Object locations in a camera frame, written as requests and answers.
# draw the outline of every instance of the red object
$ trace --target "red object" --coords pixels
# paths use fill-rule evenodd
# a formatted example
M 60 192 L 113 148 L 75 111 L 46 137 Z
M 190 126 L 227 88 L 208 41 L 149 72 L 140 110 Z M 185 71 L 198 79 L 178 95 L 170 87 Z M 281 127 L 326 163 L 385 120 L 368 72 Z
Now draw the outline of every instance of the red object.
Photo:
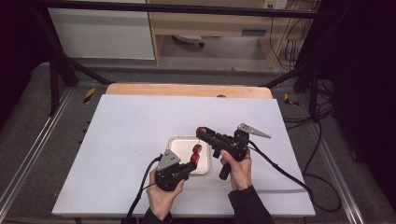
M 206 128 L 205 128 L 205 127 L 199 127 L 199 128 L 197 128 L 197 132 L 204 132 L 204 133 L 206 133 Z
M 194 154 L 199 154 L 199 153 L 201 152 L 201 150 L 202 150 L 202 146 L 199 145 L 199 144 L 197 144 L 197 145 L 195 145 L 194 148 L 192 149 L 192 152 L 193 152 Z
M 199 160 L 199 155 L 198 154 L 192 154 L 191 155 L 191 158 L 190 158 L 191 162 L 193 162 L 195 164 L 198 164 L 198 160 Z

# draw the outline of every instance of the person's right hand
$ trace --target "person's right hand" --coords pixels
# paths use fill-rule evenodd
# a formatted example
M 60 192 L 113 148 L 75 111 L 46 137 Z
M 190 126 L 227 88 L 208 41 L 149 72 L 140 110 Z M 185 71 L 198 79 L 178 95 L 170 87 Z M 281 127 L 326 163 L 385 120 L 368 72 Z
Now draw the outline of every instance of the person's right hand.
M 247 150 L 247 154 L 245 158 L 238 162 L 233 159 L 233 156 L 230 155 L 226 150 L 222 150 L 221 154 L 221 164 L 224 165 L 226 163 L 230 163 L 231 165 L 231 187 L 233 190 L 242 190 L 247 189 L 251 186 L 251 158 L 250 158 L 250 150 Z

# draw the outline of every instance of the black handle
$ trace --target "black handle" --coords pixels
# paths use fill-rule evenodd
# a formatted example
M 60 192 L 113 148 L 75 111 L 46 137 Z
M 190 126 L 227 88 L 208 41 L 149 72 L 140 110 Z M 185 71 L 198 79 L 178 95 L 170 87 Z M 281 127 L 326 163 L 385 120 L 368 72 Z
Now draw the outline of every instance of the black handle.
M 226 163 L 225 165 L 223 165 L 223 168 L 221 168 L 219 174 L 220 179 L 226 180 L 230 172 L 231 172 L 231 165 L 230 163 Z

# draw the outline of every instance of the white cabinet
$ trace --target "white cabinet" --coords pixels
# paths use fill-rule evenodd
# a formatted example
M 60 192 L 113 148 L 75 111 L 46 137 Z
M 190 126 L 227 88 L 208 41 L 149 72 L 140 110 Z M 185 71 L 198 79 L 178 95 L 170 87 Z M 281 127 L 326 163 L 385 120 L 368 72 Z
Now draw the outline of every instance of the white cabinet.
M 147 12 L 49 8 L 49 14 L 69 57 L 154 60 Z

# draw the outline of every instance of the aluminum rail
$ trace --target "aluminum rail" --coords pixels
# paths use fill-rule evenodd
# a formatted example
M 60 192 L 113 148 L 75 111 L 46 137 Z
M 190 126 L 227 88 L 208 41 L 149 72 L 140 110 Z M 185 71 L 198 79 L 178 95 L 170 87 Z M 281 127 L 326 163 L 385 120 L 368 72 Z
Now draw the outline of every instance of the aluminum rail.
M 66 88 L 64 91 L 64 95 L 60 100 L 60 106 L 58 110 L 52 117 L 49 117 L 46 124 L 44 125 L 43 129 L 41 130 L 40 134 L 38 135 L 37 139 L 33 143 L 32 147 L 30 148 L 29 152 L 27 153 L 25 159 L 23 160 L 20 168 L 18 169 L 17 173 L 14 175 L 10 183 L 8 184 L 7 189 L 3 193 L 0 198 L 0 223 L 6 217 L 6 214 L 11 207 L 12 203 L 14 202 L 15 198 L 17 197 L 24 181 L 26 180 L 27 176 L 29 175 L 30 171 L 35 164 L 38 156 L 40 155 L 41 150 L 43 149 L 44 145 L 46 145 L 47 140 L 50 138 L 50 134 L 54 129 L 55 125 L 57 124 L 59 118 L 61 117 L 64 109 L 67 106 L 69 101 L 70 95 L 73 92 L 73 88 Z
M 309 117 L 310 114 L 308 112 L 308 102 L 304 95 L 298 95 L 299 102 L 302 106 L 302 110 Z M 317 124 L 311 123 L 311 130 L 314 136 L 318 139 L 319 127 Z M 363 216 L 361 215 L 361 210 L 353 198 L 353 195 L 345 181 L 340 168 L 335 162 L 334 157 L 332 156 L 332 152 L 329 146 L 326 143 L 325 138 L 322 136 L 320 141 L 320 155 L 323 158 L 323 162 L 325 163 L 329 175 L 332 179 L 334 186 L 338 189 L 340 193 L 340 197 L 343 201 L 343 206 L 346 212 L 346 216 L 349 219 L 351 224 L 364 224 Z

